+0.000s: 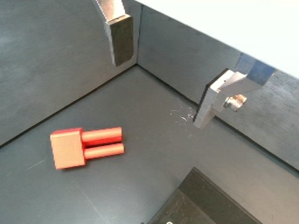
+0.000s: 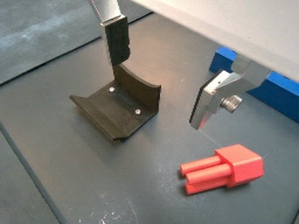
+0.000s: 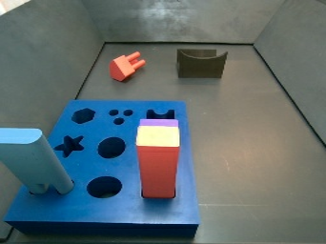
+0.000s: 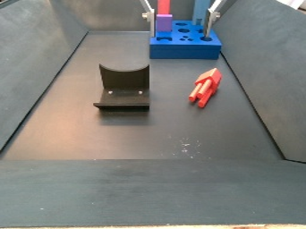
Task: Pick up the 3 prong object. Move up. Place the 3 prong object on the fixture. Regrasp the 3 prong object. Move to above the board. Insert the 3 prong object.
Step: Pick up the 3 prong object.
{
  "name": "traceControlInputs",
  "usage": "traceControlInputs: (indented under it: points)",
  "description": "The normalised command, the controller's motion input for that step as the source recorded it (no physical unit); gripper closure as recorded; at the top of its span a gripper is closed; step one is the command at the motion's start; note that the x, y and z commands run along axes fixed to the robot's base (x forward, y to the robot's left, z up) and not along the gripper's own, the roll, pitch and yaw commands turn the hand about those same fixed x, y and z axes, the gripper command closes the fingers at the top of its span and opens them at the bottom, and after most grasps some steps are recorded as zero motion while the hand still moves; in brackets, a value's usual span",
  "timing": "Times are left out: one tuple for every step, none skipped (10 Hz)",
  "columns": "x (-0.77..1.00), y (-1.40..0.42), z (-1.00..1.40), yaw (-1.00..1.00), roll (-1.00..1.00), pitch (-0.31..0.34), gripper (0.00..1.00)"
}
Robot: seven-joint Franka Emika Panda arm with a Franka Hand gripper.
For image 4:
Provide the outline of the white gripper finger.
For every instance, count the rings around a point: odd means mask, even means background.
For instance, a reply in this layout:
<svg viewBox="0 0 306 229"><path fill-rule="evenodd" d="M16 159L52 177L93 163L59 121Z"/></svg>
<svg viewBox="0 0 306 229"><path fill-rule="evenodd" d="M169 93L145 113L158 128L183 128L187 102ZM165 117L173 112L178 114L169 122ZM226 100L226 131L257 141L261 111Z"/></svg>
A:
<svg viewBox="0 0 306 229"><path fill-rule="evenodd" d="M207 9L206 20L203 24L203 35L205 38L210 38L210 30L213 23L221 18L221 8L224 7L228 0L215 0Z"/></svg>
<svg viewBox="0 0 306 229"><path fill-rule="evenodd" d="M149 0L139 0L139 1L145 9L145 12L142 13L142 17L150 23L150 32L151 32L151 37L154 38L155 37L155 10L150 5Z"/></svg>

